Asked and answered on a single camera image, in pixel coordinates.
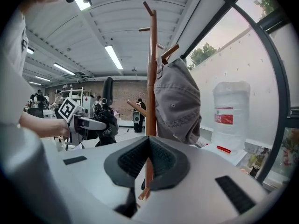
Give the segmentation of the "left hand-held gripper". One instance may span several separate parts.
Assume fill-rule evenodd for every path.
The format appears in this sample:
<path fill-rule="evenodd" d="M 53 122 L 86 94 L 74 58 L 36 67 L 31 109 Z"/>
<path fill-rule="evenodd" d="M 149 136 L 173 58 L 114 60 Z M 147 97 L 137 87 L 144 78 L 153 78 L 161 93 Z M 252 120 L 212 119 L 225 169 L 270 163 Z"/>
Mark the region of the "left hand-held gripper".
<path fill-rule="evenodd" d="M 64 100 L 58 113 L 67 122 L 70 130 L 67 146 L 79 146 L 87 135 L 86 130 L 102 131 L 107 128 L 105 123 L 89 118 L 88 110 L 71 98 Z"/>

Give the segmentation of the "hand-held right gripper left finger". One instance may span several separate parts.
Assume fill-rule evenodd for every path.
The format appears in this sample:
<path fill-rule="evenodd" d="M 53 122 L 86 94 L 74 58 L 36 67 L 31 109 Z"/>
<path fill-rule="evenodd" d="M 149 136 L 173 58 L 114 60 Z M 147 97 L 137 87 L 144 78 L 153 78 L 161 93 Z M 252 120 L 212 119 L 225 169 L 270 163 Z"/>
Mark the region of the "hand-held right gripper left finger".
<path fill-rule="evenodd" d="M 129 189 L 116 186 L 104 170 L 104 161 L 111 153 L 137 140 L 58 152 L 53 138 L 42 139 L 70 224 L 146 224 L 114 211 L 125 203 Z"/>

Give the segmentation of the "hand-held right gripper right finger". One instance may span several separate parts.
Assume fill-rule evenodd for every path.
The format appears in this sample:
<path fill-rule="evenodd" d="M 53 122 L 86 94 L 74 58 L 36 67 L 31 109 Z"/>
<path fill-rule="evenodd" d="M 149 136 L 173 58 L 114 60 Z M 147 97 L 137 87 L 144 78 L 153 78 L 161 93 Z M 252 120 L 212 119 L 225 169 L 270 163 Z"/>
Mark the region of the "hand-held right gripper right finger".
<path fill-rule="evenodd" d="M 133 216 L 143 224 L 254 224 L 271 209 L 275 194 L 269 194 L 250 175 L 222 157 L 172 140 L 163 142 L 183 152 L 190 170 L 176 187 L 152 191 Z M 216 178 L 228 176 L 253 201 L 254 206 L 240 214 Z"/>

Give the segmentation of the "brown wooden coat rack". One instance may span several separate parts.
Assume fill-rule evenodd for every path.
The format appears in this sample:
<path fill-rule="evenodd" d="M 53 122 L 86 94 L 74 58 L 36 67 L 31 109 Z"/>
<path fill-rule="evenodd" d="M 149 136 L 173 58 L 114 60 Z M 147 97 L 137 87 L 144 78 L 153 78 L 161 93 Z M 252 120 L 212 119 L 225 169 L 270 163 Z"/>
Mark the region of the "brown wooden coat rack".
<path fill-rule="evenodd" d="M 116 174 L 108 171 L 110 160 L 105 159 L 104 169 L 112 182 L 129 189 L 128 200 L 147 199 L 150 194 L 174 193 L 175 188 L 188 174 L 190 163 L 178 146 L 180 142 L 156 137 L 156 98 L 154 86 L 157 80 L 157 15 L 144 3 L 151 17 L 148 88 L 146 99 L 146 136 L 116 152 L 119 155 Z"/>

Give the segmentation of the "person's left forearm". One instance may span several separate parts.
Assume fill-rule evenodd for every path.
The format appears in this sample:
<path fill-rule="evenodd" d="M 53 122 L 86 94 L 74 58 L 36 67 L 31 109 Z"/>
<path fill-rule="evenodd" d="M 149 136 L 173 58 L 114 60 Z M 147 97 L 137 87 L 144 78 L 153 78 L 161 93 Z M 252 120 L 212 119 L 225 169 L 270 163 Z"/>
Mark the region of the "person's left forearm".
<path fill-rule="evenodd" d="M 69 137 L 70 135 L 68 124 L 64 119 L 44 119 L 23 112 L 19 124 L 34 131 L 40 138 Z"/>

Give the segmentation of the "white shelving unit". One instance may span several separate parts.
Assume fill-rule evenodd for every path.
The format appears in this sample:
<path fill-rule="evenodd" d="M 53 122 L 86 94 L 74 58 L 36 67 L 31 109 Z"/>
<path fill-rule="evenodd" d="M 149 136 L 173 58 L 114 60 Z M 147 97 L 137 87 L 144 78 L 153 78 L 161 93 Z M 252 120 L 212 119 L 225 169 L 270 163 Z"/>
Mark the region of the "white shelving unit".
<path fill-rule="evenodd" d="M 57 97 L 57 94 L 60 93 L 63 99 L 71 98 L 76 103 L 81 105 L 85 92 L 86 90 L 84 89 L 84 87 L 81 87 L 80 89 L 73 89 L 71 87 L 69 90 L 55 90 L 55 97 Z"/>

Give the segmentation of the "white water dispenser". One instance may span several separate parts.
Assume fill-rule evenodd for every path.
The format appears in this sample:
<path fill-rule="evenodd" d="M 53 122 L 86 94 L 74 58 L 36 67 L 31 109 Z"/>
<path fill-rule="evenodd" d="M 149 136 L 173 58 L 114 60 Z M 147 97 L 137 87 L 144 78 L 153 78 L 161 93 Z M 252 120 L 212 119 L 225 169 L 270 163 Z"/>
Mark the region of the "white water dispenser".
<path fill-rule="evenodd" d="M 221 150 L 218 150 L 216 148 L 217 145 L 214 145 L 212 143 L 210 144 L 206 144 L 204 147 L 202 147 L 203 150 L 212 152 L 214 154 L 217 154 L 218 156 L 224 158 L 225 160 L 227 160 L 228 162 L 230 162 L 231 164 L 233 164 L 234 166 L 237 166 L 242 160 L 243 158 L 246 156 L 247 152 L 244 150 L 231 150 L 231 153 L 225 153 Z"/>

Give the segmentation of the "dark bottle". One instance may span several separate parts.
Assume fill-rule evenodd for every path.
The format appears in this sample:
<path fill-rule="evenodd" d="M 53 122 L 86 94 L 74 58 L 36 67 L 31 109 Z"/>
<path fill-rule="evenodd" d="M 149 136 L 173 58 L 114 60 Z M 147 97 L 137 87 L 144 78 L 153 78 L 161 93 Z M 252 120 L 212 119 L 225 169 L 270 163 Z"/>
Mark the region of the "dark bottle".
<path fill-rule="evenodd" d="M 253 178 L 256 178 L 259 170 L 260 170 L 260 167 L 258 165 L 254 165 L 252 167 L 252 170 L 250 171 L 249 175 Z"/>

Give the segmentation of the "large clear water jug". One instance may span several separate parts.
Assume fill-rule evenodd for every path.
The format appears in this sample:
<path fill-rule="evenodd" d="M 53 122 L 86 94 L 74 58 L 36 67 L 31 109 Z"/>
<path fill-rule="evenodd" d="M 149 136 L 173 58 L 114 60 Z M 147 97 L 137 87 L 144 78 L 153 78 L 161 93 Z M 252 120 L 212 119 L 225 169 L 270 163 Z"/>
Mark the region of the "large clear water jug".
<path fill-rule="evenodd" d="M 249 128 L 250 84 L 220 82 L 213 91 L 212 143 L 236 152 L 245 148 Z"/>

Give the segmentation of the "grey cap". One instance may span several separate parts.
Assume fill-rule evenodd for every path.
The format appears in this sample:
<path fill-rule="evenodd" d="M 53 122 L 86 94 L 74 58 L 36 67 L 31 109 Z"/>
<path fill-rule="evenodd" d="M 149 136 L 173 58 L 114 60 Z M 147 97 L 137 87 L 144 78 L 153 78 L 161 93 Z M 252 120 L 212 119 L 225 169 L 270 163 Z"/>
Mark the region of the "grey cap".
<path fill-rule="evenodd" d="M 200 137 L 200 91 L 181 58 L 168 64 L 157 59 L 153 91 L 158 137 L 194 145 Z"/>

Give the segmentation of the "person's white t-shirt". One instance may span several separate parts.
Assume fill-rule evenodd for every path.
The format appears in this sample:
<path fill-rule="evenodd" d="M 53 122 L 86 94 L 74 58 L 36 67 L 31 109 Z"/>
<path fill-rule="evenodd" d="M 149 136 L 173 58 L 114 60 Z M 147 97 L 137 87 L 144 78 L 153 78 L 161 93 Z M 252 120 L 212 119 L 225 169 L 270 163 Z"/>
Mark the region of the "person's white t-shirt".
<path fill-rule="evenodd" d="M 0 36 L 0 124 L 18 124 L 33 91 L 22 77 L 27 48 L 25 17 L 16 9 Z"/>

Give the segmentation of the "black window post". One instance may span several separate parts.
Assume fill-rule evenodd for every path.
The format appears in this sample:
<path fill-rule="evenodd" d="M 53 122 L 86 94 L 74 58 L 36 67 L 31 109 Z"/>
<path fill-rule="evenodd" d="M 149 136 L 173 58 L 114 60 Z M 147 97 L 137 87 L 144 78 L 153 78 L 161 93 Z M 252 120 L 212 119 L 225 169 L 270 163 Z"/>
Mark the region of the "black window post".
<path fill-rule="evenodd" d="M 261 40 L 266 52 L 268 53 L 276 77 L 279 102 L 278 126 L 271 153 L 269 154 L 267 161 L 265 162 L 262 170 L 259 173 L 259 176 L 257 177 L 257 181 L 259 183 L 263 183 L 263 181 L 266 179 L 269 172 L 271 171 L 276 157 L 279 153 L 284 131 L 286 128 L 286 121 L 290 103 L 290 93 L 287 82 L 287 75 L 279 52 L 277 51 L 276 46 L 274 45 L 269 34 L 260 25 L 255 23 L 254 20 L 235 2 L 233 2 L 232 0 L 224 0 L 224 2 L 228 4 L 230 7 L 234 8 L 253 28 L 253 30 Z"/>

